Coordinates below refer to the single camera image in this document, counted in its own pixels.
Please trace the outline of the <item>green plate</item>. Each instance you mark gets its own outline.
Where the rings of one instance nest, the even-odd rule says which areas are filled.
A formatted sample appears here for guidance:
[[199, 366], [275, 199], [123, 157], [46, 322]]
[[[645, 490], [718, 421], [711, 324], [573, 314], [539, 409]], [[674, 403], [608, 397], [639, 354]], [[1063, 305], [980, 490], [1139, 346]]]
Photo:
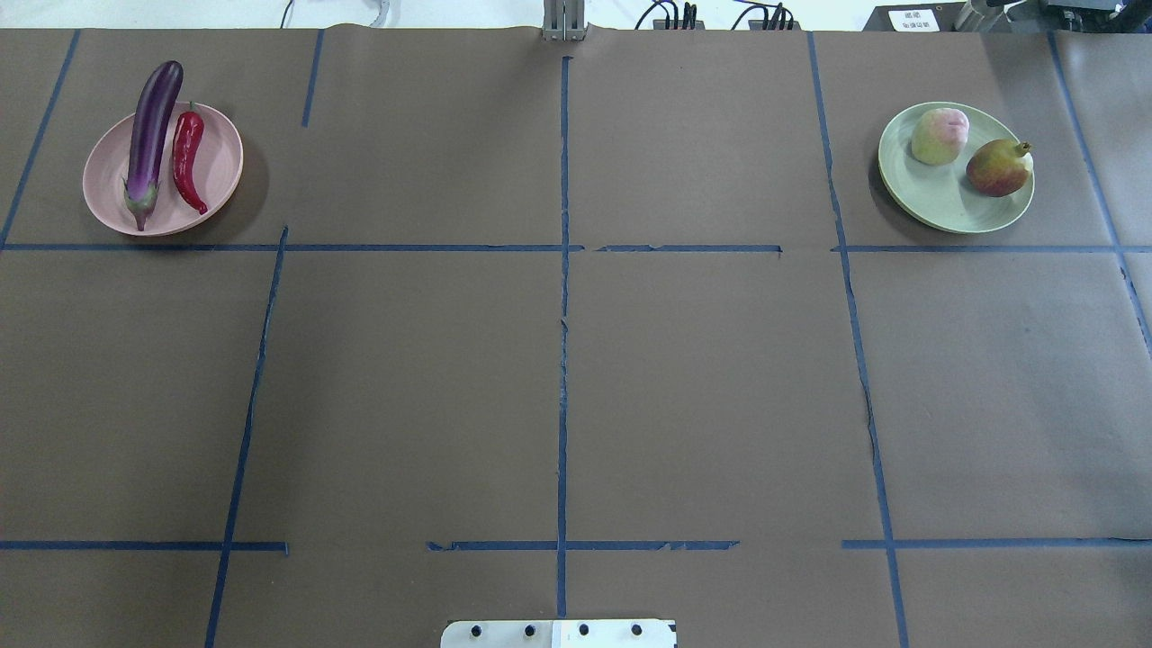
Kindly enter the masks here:
[[[958, 159], [930, 166], [914, 159], [911, 140], [919, 119], [932, 108], [956, 108], [968, 118], [968, 141]], [[877, 167], [882, 184], [905, 213], [934, 229], [956, 234], [984, 234], [1005, 229], [1020, 220], [1034, 195], [1028, 179], [1005, 197], [983, 195], [967, 178], [967, 163], [980, 145], [992, 140], [1017, 137], [990, 115], [963, 103], [929, 101], [905, 107], [884, 128], [877, 144]]]

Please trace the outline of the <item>aluminium frame post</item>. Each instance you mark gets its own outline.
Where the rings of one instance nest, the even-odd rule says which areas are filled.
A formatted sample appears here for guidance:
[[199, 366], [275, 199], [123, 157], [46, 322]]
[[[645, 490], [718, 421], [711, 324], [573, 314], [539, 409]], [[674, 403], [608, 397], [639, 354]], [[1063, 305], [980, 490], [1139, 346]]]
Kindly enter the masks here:
[[541, 37], [544, 42], [584, 42], [588, 17], [584, 0], [544, 0]]

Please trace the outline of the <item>white label card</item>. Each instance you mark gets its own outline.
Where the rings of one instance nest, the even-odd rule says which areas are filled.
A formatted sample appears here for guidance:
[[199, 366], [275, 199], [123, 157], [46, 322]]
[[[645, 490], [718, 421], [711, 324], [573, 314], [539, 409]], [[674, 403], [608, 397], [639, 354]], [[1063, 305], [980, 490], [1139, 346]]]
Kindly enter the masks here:
[[940, 32], [940, 22], [934, 8], [914, 7], [887, 12], [893, 32]]

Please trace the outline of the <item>brown paper table cover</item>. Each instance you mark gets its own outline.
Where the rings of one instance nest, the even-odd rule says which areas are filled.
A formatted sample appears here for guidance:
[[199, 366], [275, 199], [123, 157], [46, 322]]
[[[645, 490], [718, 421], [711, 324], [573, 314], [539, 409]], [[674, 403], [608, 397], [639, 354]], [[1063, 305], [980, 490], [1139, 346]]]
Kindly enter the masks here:
[[[81, 178], [175, 60], [222, 210]], [[884, 128], [1032, 144], [984, 234]], [[3, 647], [1149, 647], [1149, 38], [3, 30]]]

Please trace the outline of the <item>white pedestal column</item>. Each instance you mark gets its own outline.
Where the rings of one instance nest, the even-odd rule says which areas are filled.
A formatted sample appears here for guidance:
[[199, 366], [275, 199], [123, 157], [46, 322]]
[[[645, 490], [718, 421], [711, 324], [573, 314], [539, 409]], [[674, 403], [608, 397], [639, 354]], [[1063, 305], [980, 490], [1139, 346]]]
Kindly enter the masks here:
[[679, 630], [655, 618], [461, 620], [440, 647], [679, 647]]

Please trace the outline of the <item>pink green peach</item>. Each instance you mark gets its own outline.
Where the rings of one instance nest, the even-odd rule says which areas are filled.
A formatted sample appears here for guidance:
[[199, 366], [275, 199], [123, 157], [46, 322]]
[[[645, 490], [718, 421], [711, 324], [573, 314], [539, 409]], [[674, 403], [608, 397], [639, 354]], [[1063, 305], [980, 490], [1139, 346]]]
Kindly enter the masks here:
[[914, 159], [930, 166], [943, 166], [958, 159], [968, 143], [967, 114], [958, 108], [931, 108], [922, 114], [911, 136]]

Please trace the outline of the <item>red yellow pomegranate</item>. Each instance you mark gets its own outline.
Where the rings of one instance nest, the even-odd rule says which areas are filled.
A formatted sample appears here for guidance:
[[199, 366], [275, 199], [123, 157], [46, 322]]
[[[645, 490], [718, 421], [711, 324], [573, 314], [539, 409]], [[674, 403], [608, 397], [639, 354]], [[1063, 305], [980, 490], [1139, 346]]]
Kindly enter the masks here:
[[1005, 197], [1033, 178], [1032, 144], [1016, 140], [991, 140], [967, 163], [967, 180], [976, 193]]

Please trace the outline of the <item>red chili pepper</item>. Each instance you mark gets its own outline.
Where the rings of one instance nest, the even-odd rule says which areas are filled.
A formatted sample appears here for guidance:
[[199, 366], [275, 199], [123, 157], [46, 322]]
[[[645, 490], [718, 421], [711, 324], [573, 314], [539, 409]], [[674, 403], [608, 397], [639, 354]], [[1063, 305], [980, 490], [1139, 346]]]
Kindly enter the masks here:
[[205, 131], [204, 119], [200, 116], [196, 105], [190, 103], [189, 110], [182, 112], [175, 126], [175, 135], [172, 146], [172, 178], [180, 197], [185, 205], [194, 209], [198, 214], [206, 214], [209, 211], [206, 202], [199, 196], [194, 181], [194, 164], [199, 151], [199, 145]]

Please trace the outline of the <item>pink plate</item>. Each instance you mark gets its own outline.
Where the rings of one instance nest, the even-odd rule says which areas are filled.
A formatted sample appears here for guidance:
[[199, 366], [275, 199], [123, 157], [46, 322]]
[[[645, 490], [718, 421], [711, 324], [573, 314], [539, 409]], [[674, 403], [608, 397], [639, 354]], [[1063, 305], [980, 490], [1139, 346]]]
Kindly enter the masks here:
[[[205, 202], [207, 210], [199, 213], [179, 193], [173, 163], [173, 137], [179, 115], [194, 110], [204, 122], [199, 145], [194, 152], [191, 184]], [[157, 186], [156, 210], [149, 216], [144, 229], [137, 229], [131, 210], [126, 206], [123, 181], [128, 175], [131, 152], [132, 114], [112, 125], [94, 143], [84, 164], [81, 178], [84, 202], [94, 218], [108, 229], [129, 238], [167, 238], [185, 229], [194, 229], [209, 221], [233, 197], [247, 165], [247, 146], [241, 131], [222, 111], [198, 103], [191, 107], [185, 100], [175, 103], [162, 148], [162, 161]]]

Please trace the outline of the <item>purple eggplant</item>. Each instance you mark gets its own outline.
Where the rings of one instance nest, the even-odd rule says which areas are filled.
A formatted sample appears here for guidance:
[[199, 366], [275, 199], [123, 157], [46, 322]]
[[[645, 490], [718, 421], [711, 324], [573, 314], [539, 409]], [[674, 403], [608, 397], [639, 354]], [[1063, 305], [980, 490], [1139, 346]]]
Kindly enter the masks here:
[[184, 82], [184, 66], [169, 60], [149, 74], [132, 114], [123, 199], [136, 229], [147, 225], [159, 196], [159, 176], [167, 126]]

